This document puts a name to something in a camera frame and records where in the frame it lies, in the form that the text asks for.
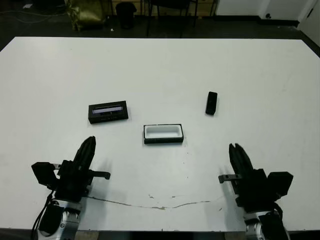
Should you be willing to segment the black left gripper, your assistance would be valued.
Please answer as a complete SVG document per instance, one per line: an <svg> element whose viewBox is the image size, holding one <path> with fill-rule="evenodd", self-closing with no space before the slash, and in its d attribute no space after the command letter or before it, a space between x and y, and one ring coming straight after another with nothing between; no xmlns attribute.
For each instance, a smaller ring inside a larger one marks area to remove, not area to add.
<svg viewBox="0 0 320 240"><path fill-rule="evenodd" d="M62 162L57 173L59 180L54 193L56 199L80 202L88 194L87 186L92 184L93 178L110 179L110 172L90 169L95 150L96 138L90 136L81 144L73 161Z"/></svg>

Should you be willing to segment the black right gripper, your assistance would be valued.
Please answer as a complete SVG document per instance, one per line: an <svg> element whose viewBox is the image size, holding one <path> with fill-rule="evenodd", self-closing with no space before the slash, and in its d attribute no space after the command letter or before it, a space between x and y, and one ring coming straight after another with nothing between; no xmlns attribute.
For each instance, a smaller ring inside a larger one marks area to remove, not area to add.
<svg viewBox="0 0 320 240"><path fill-rule="evenodd" d="M237 195L236 205L247 213L273 210L275 203L265 171L262 168L253 169L249 156L238 143L230 143L228 152L234 174L221 174L218 180L221 184L231 182Z"/></svg>

